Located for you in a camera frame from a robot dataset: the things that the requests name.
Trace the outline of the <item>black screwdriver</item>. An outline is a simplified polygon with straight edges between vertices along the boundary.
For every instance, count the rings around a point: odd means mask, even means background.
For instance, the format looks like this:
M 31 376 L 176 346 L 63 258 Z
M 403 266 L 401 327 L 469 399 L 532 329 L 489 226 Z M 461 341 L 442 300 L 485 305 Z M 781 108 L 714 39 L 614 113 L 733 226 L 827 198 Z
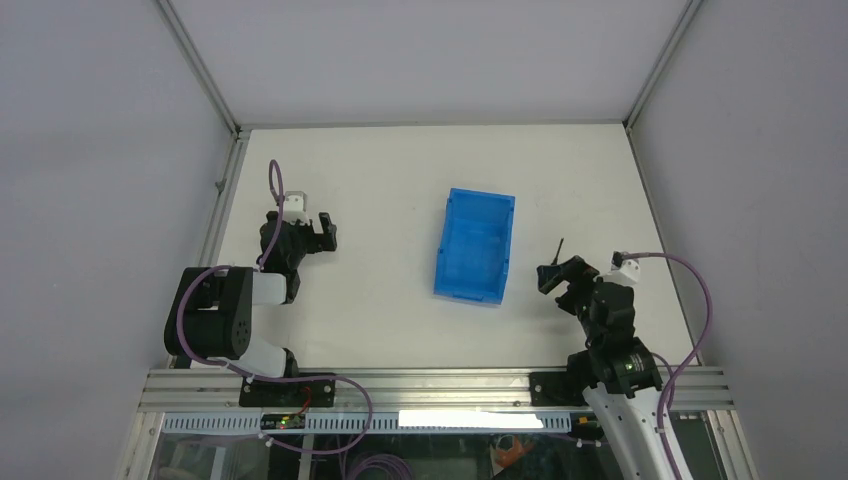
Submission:
M 559 255 L 561 253 L 563 242 L 564 242 L 564 237 L 560 238 L 558 246 L 557 246 L 556 253 L 555 253 L 553 260 L 551 261 L 550 265 L 555 266 L 555 265 L 558 265 L 560 263 L 558 260 L 559 260 Z

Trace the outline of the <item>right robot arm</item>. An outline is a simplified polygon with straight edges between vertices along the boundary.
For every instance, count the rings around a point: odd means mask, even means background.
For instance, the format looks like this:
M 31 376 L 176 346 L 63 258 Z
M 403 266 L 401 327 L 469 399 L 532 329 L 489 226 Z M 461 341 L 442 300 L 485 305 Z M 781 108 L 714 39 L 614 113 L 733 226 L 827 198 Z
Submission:
M 574 256 L 536 274 L 542 294 L 565 285 L 555 303 L 578 320 L 586 341 L 563 369 L 529 374 L 532 406 L 589 407 L 627 479 L 691 478 L 669 419 L 671 382 L 635 333 L 638 261 L 615 253 L 602 274 Z

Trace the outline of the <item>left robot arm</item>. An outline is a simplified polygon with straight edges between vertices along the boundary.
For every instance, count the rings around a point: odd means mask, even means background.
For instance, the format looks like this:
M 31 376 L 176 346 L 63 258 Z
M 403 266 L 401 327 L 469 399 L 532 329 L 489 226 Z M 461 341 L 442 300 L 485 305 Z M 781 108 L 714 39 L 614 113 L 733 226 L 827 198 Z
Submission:
M 191 350 L 199 363 L 262 377 L 263 394 L 277 406 L 288 406 L 301 392 L 296 358 L 291 350 L 253 331 L 253 308 L 293 303 L 301 286 L 301 262 L 308 255 L 334 252 L 337 226 L 327 212 L 318 214 L 320 231 L 310 220 L 278 218 L 276 211 L 270 211 L 260 227 L 263 265 L 258 269 L 183 271 L 165 324 L 164 346 L 174 356 Z

